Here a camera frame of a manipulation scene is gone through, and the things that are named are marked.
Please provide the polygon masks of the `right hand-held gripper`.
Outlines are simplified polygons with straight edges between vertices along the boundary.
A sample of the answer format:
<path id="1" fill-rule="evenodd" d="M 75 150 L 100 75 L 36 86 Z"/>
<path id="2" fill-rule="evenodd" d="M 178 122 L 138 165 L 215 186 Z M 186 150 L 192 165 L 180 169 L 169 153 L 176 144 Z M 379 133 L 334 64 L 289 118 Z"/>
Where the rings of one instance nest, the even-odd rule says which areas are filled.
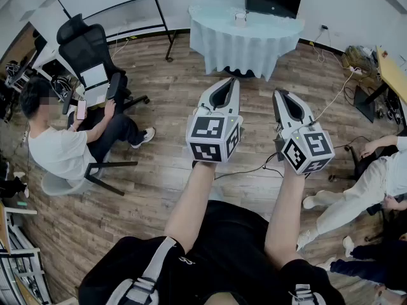
<path id="1" fill-rule="evenodd" d="M 281 128 L 274 140 L 277 159 L 286 160 L 297 174 L 322 170 L 335 151 L 328 132 L 314 122 L 308 104 L 292 92 L 275 90 L 273 106 Z M 298 121 L 303 125 L 295 128 Z"/>

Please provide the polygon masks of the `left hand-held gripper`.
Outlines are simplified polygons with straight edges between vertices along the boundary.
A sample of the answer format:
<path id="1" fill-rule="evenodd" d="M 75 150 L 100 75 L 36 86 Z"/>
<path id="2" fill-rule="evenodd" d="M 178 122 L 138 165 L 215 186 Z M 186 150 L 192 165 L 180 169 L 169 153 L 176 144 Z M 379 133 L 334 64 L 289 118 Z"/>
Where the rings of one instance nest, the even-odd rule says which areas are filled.
<path id="1" fill-rule="evenodd" d="M 186 143 L 195 161 L 226 163 L 240 142 L 240 82 L 226 78 L 206 89 L 188 117 Z M 212 110 L 208 107 L 225 107 Z"/>

